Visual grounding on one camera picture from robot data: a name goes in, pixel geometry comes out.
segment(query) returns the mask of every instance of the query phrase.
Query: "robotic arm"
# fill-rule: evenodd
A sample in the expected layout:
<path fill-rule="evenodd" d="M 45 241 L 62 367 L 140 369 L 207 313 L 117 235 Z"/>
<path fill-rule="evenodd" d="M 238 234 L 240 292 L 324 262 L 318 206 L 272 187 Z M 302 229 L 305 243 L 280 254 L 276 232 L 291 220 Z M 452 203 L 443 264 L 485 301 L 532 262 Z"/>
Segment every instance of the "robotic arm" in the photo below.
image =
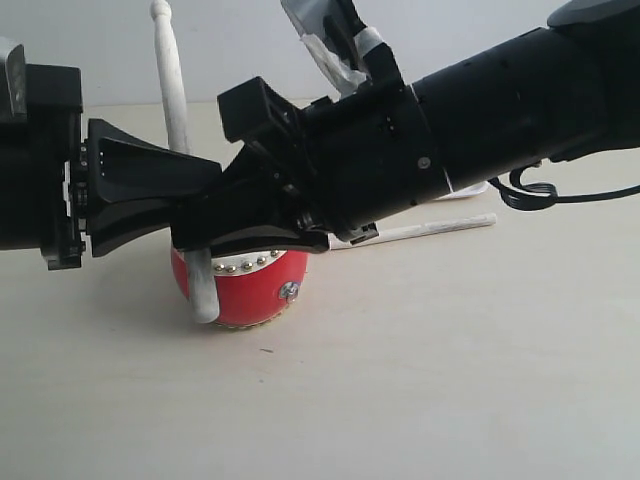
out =
<path fill-rule="evenodd" d="M 304 3 L 324 14 L 305 22 Z M 283 4 L 342 98 L 300 109 L 261 78 L 220 95 L 225 136 L 244 144 L 224 171 L 99 119 L 81 141 L 80 72 L 0 43 L 0 249 L 78 268 L 83 233 L 100 257 L 170 227 L 183 252 L 323 253 L 329 234 L 367 241 L 375 222 L 486 180 L 520 210 L 640 193 L 521 182 L 544 159 L 640 146 L 640 0 L 573 0 L 548 28 L 413 84 L 350 0 Z"/>

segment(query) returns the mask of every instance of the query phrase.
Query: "red ball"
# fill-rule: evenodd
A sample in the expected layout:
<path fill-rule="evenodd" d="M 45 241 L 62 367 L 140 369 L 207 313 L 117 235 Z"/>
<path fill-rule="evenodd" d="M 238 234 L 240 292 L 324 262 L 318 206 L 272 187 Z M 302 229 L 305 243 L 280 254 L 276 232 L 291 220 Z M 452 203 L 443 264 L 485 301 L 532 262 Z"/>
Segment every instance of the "red ball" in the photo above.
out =
<path fill-rule="evenodd" d="M 309 254 L 258 252 L 214 259 L 211 265 L 220 302 L 216 324 L 248 328 L 268 322 L 298 297 L 307 272 Z M 189 298 L 184 257 L 171 251 L 171 265 L 178 286 Z"/>

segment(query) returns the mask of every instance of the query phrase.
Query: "black cable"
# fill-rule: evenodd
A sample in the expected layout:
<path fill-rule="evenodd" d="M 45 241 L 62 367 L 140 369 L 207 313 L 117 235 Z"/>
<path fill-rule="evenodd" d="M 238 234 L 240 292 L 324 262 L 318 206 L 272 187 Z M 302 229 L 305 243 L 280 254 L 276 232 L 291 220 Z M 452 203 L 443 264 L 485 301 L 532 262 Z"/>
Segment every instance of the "black cable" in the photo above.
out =
<path fill-rule="evenodd" d="M 500 192 L 502 200 L 511 208 L 521 211 L 546 210 L 557 204 L 577 204 L 617 200 L 640 194 L 640 185 L 613 192 L 596 193 L 591 195 L 560 196 L 555 185 L 551 183 L 523 184 L 522 175 L 532 167 L 514 170 L 509 175 L 509 182 L 518 190 L 504 185 L 498 178 L 489 183 Z"/>

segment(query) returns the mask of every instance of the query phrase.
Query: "white drumstick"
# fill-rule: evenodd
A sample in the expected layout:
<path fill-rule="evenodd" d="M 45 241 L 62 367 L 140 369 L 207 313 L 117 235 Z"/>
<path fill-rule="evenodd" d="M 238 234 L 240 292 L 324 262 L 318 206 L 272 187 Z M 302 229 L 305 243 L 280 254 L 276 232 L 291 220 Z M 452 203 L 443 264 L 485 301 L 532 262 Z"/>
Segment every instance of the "white drumstick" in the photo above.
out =
<path fill-rule="evenodd" d="M 164 118 L 169 148 L 190 154 L 187 98 L 182 80 L 178 44 L 171 26 L 171 7 L 165 0 L 154 0 L 151 18 L 155 23 L 155 49 L 162 90 Z M 211 271 L 211 251 L 203 249 L 184 255 L 189 282 L 189 300 L 198 323 L 213 323 L 220 316 L 220 302 Z"/>
<path fill-rule="evenodd" d="M 371 245 L 378 245 L 380 243 L 407 240 L 409 238 L 426 237 L 428 235 L 457 232 L 460 230 L 469 230 L 472 228 L 491 227 L 497 222 L 497 215 L 495 213 L 489 213 L 486 215 L 478 215 L 476 217 L 470 218 L 445 220 L 442 222 L 425 223 L 423 225 L 394 228 L 391 230 L 383 230 L 380 232 L 380 235 L 377 238 L 358 245 L 351 245 L 350 243 L 341 242 L 337 238 L 332 237 L 330 239 L 331 250 L 346 250 L 350 248 L 368 247 Z"/>

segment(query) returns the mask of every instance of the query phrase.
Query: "table surface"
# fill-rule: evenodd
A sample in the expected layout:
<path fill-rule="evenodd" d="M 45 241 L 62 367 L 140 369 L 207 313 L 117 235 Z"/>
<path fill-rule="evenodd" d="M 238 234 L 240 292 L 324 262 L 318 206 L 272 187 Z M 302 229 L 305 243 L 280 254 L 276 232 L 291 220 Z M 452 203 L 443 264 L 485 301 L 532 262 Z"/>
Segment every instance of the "table surface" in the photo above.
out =
<path fill-rule="evenodd" d="M 88 113 L 164 144 L 158 106 Z M 216 106 L 190 113 L 194 153 L 228 162 Z M 622 187 L 637 156 L 535 175 Z M 382 225 L 499 224 L 313 257 L 243 333 L 192 324 L 167 232 L 73 272 L 1 254 L 0 477 L 639 478 L 637 202 L 421 206 Z"/>

